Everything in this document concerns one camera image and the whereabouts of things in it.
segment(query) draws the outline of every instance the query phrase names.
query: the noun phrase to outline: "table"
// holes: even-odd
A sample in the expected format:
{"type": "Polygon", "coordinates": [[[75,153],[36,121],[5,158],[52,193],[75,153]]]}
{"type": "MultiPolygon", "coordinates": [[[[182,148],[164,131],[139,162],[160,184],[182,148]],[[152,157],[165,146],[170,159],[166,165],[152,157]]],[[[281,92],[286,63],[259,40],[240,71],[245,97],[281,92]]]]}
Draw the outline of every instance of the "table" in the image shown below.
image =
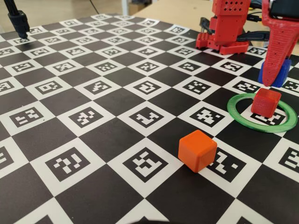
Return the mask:
{"type": "MultiPolygon", "coordinates": [[[[296,223],[299,127],[261,133],[227,101],[256,92],[266,50],[197,50],[198,32],[100,14],[0,35],[0,223],[296,223]],[[217,142],[198,174],[179,140],[217,142]]],[[[299,59],[280,89],[299,113],[299,59]]],[[[238,104],[247,119],[280,124],[238,104]]]]}

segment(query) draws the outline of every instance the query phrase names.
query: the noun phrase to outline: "green ring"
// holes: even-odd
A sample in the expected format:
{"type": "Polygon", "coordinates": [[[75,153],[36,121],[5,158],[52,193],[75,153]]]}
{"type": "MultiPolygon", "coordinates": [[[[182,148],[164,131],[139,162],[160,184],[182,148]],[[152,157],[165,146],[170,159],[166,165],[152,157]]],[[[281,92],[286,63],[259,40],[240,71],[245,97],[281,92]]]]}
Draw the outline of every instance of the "green ring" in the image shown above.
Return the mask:
{"type": "Polygon", "coordinates": [[[285,111],[288,117],[288,120],[281,125],[273,125],[273,126],[259,125],[242,117],[235,107],[236,104],[243,99],[254,98],[255,95],[256,95],[255,93],[243,93],[232,97],[228,101],[229,114],[240,124],[262,132],[268,132],[268,133],[286,132],[296,126],[298,120],[296,112],[288,104],[286,104],[281,100],[279,101],[278,105],[285,111]]]}

